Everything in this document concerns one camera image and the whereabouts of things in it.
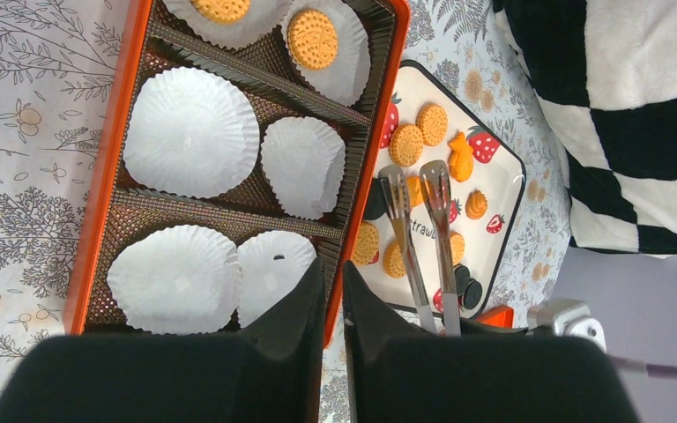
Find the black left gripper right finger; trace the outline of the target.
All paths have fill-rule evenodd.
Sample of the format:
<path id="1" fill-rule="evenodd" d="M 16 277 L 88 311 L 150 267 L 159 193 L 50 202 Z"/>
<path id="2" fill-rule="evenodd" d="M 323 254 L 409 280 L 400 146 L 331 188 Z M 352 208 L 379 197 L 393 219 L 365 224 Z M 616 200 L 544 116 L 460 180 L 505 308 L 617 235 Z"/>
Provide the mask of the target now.
<path id="1" fill-rule="evenodd" d="M 635 422 L 592 342 L 479 330 L 439 336 L 409 323 L 345 262 L 343 308 L 354 422 Z"/>

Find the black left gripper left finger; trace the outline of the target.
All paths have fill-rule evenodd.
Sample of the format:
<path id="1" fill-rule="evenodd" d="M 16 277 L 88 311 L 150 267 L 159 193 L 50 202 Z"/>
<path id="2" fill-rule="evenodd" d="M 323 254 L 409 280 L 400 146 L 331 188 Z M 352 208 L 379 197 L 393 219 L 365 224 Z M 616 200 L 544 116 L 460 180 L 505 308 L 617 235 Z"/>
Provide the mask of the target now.
<path id="1" fill-rule="evenodd" d="M 324 291 L 316 259 L 237 332 L 49 338 L 7 383 L 0 422 L 314 422 Z"/>

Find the metal tongs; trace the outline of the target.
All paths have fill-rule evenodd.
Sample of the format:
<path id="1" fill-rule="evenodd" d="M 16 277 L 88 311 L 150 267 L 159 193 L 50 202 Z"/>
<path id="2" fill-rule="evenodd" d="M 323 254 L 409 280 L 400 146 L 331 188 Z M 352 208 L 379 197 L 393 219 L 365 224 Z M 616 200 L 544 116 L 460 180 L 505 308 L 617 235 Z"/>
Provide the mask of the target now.
<path id="1" fill-rule="evenodd" d="M 411 195 L 402 168 L 389 164 L 378 172 L 383 189 L 386 214 L 398 241 L 402 263 L 411 288 L 413 305 L 421 327 L 435 332 L 434 304 L 425 285 L 425 276 L 431 277 L 442 292 L 442 320 L 445 334 L 461 335 L 460 314 L 454 261 L 450 242 L 449 214 L 451 207 L 450 174 L 442 160 L 433 160 L 419 170 L 420 192 L 428 215 L 426 227 L 431 236 L 422 236 L 413 229 Z"/>

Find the white strawberry tray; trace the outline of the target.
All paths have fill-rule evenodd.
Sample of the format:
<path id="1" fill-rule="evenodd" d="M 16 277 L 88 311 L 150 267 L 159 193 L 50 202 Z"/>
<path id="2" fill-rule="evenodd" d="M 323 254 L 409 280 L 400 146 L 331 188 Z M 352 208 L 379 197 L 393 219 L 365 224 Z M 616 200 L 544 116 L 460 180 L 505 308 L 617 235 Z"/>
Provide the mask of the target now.
<path id="1" fill-rule="evenodd" d="M 467 310 L 459 300 L 460 314 L 465 318 L 479 315 L 487 305 L 495 277 L 510 236 L 510 222 L 515 218 L 520 205 L 525 183 L 523 161 L 487 128 L 440 80 L 420 63 L 404 60 L 398 70 L 391 103 L 383 122 L 381 144 L 374 178 L 381 168 L 391 164 L 391 135 L 399 125 L 412 124 L 420 110 L 434 103 L 445 109 L 449 124 L 444 140 L 437 146 L 424 148 L 419 160 L 405 168 L 406 176 L 418 175 L 422 165 L 433 160 L 448 162 L 448 143 L 459 132 L 466 135 L 473 148 L 474 168 L 466 182 L 451 180 L 450 230 L 465 238 L 465 253 L 461 261 L 468 267 L 471 279 L 483 287 L 481 300 L 475 310 Z M 465 204 L 475 190 L 482 191 L 488 200 L 487 213 L 481 219 L 469 219 Z M 369 221 L 379 231 L 379 257 L 375 263 L 360 266 L 361 275 L 370 289 L 382 301 L 396 309 L 412 311 L 413 297 L 406 276 L 391 278 L 383 271 L 383 254 L 395 234 L 387 215 Z"/>

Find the orange cookie box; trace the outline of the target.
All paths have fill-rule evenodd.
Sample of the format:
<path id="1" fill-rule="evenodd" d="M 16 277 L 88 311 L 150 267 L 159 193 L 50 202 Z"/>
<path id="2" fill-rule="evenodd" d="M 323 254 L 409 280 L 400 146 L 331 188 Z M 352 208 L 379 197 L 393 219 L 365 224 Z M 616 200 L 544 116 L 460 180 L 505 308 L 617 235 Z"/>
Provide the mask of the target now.
<path id="1" fill-rule="evenodd" d="M 324 335 L 362 221 L 405 1 L 137 1 L 64 310 L 70 334 L 248 326 L 315 259 Z"/>

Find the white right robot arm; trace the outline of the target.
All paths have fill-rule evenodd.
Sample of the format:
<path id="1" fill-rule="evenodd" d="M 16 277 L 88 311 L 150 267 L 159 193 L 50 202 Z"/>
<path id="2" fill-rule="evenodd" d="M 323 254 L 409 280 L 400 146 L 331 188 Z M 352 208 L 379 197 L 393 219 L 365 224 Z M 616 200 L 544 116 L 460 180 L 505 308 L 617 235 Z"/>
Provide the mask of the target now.
<path id="1" fill-rule="evenodd" d="M 635 422 L 581 301 L 535 307 L 521 329 L 460 319 L 457 336 L 409 323 L 343 268 L 354 422 Z"/>

